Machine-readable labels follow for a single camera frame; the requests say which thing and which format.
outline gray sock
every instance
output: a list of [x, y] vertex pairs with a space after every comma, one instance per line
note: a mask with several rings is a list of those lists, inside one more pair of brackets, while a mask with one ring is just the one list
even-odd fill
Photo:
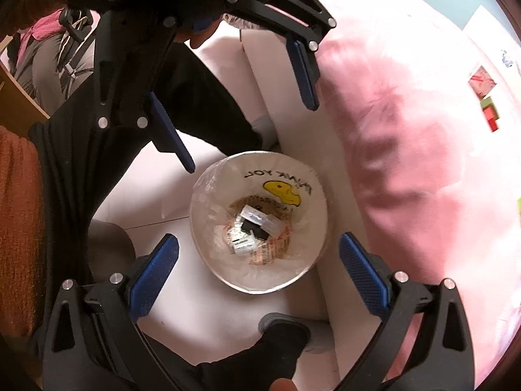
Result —
[[261, 116], [253, 122], [252, 129], [262, 138], [262, 149], [264, 151], [270, 150], [279, 141], [275, 125], [268, 114]]
[[259, 332], [263, 334], [270, 326], [279, 323], [298, 324], [309, 330], [309, 342], [304, 349], [307, 353], [322, 354], [334, 348], [333, 330], [329, 322], [312, 321], [282, 313], [268, 313], [259, 322]]

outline white trash bin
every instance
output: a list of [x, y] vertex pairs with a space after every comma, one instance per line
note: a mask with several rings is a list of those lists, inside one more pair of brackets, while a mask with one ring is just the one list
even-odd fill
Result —
[[[238, 253], [231, 241], [234, 233], [242, 233], [245, 204], [271, 210], [267, 214], [286, 222], [279, 237], [256, 240], [259, 250], [253, 253]], [[311, 167], [276, 152], [244, 152], [201, 175], [194, 186], [190, 225], [199, 254], [221, 281], [248, 294], [266, 294], [314, 266], [325, 244], [327, 214]]]

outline wooden furniture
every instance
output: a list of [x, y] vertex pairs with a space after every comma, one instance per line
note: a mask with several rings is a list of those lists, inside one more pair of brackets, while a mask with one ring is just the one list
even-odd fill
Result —
[[29, 128], [35, 122], [45, 122], [49, 116], [22, 89], [0, 62], [0, 126], [19, 137], [27, 138]]

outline pink clothing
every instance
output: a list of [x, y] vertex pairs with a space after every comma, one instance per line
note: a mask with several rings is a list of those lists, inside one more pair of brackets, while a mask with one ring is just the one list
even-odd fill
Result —
[[29, 45], [29, 40], [33, 37], [36, 41], [44, 41], [51, 36], [62, 34], [65, 28], [58, 22], [62, 10], [56, 10], [53, 14], [41, 18], [32, 27], [23, 31], [20, 36], [20, 50], [18, 51], [17, 64], [22, 60], [25, 50]]
[[[457, 283], [477, 385], [519, 327], [521, 105], [457, 28], [357, 3], [335, 16], [317, 53], [322, 109], [342, 142], [369, 250], [415, 281]], [[468, 84], [480, 65], [497, 82], [496, 132]]]

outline yellow cartoon print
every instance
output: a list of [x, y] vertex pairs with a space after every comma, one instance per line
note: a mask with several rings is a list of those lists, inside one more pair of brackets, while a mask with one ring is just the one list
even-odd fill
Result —
[[299, 194], [293, 192], [293, 187], [282, 181], [268, 181], [264, 183], [264, 189], [280, 198], [285, 204], [290, 206], [300, 206], [301, 199]]

